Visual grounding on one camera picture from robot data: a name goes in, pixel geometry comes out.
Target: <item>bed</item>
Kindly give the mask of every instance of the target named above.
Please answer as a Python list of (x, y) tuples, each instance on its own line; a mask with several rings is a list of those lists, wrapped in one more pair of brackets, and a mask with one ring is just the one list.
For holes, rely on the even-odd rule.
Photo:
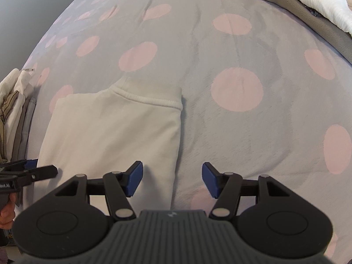
[[(123, 62), (132, 48), (136, 66)], [(39, 156), (59, 98), (125, 74), (180, 86), (171, 208), (211, 209), (205, 161), (247, 179), (269, 174), (329, 216), (326, 255), (352, 258), (352, 66), (285, 9), (265, 0), (75, 0), (25, 67), (35, 69), (37, 98), (28, 159)]]

